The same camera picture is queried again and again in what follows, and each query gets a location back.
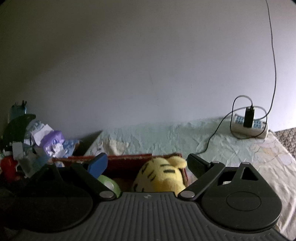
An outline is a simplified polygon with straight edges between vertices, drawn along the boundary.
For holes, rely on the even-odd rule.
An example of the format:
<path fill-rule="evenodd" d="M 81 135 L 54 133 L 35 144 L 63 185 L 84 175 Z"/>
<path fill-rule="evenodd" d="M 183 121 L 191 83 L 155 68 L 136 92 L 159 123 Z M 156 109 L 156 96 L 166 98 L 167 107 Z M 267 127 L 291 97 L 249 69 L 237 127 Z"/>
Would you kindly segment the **patterned dark blanket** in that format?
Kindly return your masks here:
<path fill-rule="evenodd" d="M 289 151 L 290 154 L 296 157 L 296 128 L 290 128 L 283 131 L 275 132 L 277 139 Z"/>

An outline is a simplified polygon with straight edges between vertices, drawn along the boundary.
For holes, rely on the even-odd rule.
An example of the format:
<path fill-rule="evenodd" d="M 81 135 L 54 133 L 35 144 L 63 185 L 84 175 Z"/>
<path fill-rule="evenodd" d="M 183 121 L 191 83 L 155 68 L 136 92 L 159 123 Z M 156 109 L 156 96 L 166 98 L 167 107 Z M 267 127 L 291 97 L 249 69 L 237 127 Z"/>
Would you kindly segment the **black power adapter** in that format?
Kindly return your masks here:
<path fill-rule="evenodd" d="M 245 128 L 252 128 L 253 119 L 254 119 L 254 107 L 253 106 L 247 107 L 245 110 L 243 126 Z"/>

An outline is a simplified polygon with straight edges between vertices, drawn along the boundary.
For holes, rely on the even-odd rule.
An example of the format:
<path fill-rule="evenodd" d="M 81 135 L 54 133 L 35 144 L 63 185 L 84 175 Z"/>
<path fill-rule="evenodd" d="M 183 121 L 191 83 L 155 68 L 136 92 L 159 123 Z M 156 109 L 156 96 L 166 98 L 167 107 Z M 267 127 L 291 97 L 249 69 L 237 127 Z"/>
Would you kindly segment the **dark green plastic object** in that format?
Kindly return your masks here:
<path fill-rule="evenodd" d="M 11 106 L 8 116 L 8 125 L 3 133 L 3 144 L 9 149 L 13 142 L 23 142 L 26 128 L 36 118 L 35 114 L 27 114 L 27 101 Z"/>

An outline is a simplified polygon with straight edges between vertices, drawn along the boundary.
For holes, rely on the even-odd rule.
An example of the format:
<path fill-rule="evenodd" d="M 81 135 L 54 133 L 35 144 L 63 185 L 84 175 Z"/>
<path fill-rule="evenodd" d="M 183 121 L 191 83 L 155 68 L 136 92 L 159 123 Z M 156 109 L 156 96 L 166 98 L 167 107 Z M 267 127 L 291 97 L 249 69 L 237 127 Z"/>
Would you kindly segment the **pale green bed sheet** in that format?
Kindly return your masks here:
<path fill-rule="evenodd" d="M 195 120 L 187 123 L 146 123 L 99 132 L 86 151 L 108 155 L 200 153 L 201 158 L 226 166 L 250 162 L 278 194 L 282 213 L 276 228 L 289 240 L 295 239 L 295 158 L 268 132 L 265 139 L 238 140 L 229 121 Z"/>

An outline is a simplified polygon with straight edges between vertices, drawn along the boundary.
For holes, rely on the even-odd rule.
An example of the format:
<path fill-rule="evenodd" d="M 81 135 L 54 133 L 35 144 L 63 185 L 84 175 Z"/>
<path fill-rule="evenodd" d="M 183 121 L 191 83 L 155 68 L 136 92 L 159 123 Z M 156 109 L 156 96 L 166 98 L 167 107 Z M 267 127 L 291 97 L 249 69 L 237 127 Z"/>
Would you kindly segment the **green round plush toy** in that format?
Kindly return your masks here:
<path fill-rule="evenodd" d="M 100 183 L 102 183 L 108 189 L 113 191 L 115 193 L 116 197 L 120 196 L 121 189 L 120 189 L 119 185 L 114 180 L 112 180 L 104 175 L 100 175 L 97 179 Z"/>

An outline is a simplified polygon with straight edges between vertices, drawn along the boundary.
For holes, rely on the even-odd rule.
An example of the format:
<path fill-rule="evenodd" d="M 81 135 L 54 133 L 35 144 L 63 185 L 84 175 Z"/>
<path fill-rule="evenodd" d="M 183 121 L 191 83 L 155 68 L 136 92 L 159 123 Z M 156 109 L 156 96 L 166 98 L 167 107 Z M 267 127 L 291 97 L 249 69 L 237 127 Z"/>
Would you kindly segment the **purple white packet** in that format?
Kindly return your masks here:
<path fill-rule="evenodd" d="M 39 147 L 46 152 L 53 151 L 53 147 L 56 144 L 63 144 L 64 140 L 65 138 L 61 131 L 51 131 L 42 138 Z"/>

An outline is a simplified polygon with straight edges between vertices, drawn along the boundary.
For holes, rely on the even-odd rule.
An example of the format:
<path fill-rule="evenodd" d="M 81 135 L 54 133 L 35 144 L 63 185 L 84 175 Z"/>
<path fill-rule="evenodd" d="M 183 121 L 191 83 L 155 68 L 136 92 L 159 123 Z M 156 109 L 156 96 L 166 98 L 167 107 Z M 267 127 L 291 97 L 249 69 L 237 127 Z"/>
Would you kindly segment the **yellow tiger plush toy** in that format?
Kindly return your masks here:
<path fill-rule="evenodd" d="M 182 176 L 186 166 L 186 160 L 179 156 L 152 158 L 139 170 L 132 191 L 173 192 L 178 195 L 186 188 Z"/>

